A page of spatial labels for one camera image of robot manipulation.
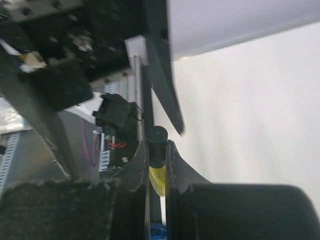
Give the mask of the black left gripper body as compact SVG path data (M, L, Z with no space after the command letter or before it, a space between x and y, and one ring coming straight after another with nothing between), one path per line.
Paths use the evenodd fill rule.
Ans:
M0 38L45 66L23 75L60 112L89 100L89 84L129 67L125 40L145 32L141 0L3 0Z

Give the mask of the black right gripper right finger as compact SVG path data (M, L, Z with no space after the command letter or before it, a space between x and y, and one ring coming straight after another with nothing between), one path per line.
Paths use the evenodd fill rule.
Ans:
M169 240L317 240L320 220L310 198L284 184L212 183L166 146Z

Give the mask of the yellow nail polish bottle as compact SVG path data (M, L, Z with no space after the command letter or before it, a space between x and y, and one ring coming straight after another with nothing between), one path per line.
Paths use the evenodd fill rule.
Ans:
M149 167L149 179L155 192L164 197L166 194L166 167L153 168Z

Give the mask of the blue plaid sleeve forearm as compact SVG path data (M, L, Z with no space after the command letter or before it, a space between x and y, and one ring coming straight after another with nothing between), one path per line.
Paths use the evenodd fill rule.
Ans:
M151 240L166 240L167 228L162 223L150 223L150 239Z

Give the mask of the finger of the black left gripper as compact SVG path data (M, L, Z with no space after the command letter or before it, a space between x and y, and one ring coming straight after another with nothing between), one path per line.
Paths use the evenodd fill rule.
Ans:
M29 83L19 80L18 64L0 51L0 93L26 119L45 143L53 160L71 180L78 178L76 160L58 114Z
M167 1L146 0L144 11L150 82L173 127L182 135L185 124L173 83Z

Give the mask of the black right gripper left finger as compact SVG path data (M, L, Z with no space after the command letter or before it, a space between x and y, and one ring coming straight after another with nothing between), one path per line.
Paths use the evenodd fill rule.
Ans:
M99 180L29 181L0 199L3 240L148 240L149 151L139 142L129 163Z

